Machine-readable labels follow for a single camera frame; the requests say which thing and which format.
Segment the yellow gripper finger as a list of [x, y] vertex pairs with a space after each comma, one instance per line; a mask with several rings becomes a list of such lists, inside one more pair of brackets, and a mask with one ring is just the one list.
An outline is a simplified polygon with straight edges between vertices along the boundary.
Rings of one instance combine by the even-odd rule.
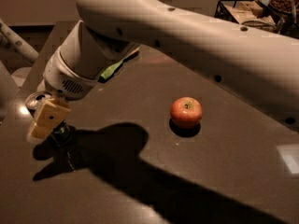
[[35, 139], [46, 139], [70, 112], [69, 103], [58, 97], [42, 101], [36, 109], [28, 135]]

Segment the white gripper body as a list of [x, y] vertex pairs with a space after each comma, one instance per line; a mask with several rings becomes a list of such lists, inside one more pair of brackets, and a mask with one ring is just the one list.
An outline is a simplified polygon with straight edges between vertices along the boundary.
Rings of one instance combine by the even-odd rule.
[[87, 79], [77, 75], [66, 64], [57, 48], [46, 64], [43, 80], [45, 90], [67, 100], [80, 100], [84, 98], [95, 86], [95, 79]]

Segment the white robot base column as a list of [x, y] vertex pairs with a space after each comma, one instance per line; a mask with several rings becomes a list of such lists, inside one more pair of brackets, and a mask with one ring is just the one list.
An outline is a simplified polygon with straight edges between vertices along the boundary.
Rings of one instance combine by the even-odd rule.
[[39, 53], [0, 19], [0, 48], [16, 52], [28, 63], [34, 63]]

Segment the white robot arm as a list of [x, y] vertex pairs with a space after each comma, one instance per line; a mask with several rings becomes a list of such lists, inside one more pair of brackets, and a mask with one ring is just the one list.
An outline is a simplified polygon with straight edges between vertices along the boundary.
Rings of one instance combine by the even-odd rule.
[[170, 7], [158, 0], [76, 0], [80, 19], [48, 61], [39, 93], [84, 98], [112, 64], [140, 45], [159, 50], [295, 131], [298, 42]]

